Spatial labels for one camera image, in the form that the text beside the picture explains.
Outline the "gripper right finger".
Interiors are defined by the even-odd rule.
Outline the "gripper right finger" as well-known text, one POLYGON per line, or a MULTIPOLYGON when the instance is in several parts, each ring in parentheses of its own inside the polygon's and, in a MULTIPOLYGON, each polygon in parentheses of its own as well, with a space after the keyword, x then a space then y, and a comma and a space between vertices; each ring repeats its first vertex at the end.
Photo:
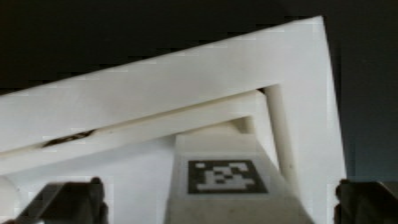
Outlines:
POLYGON ((398 182, 338 181, 333 224, 398 224, 398 182))

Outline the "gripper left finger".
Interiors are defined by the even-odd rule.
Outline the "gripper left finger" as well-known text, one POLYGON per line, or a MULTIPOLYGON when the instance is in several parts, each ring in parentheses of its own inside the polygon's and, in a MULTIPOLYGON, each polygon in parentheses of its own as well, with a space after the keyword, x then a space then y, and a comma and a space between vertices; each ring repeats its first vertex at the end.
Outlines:
POLYGON ((108 224, 104 186, 88 182, 52 182, 44 185, 13 224, 108 224))

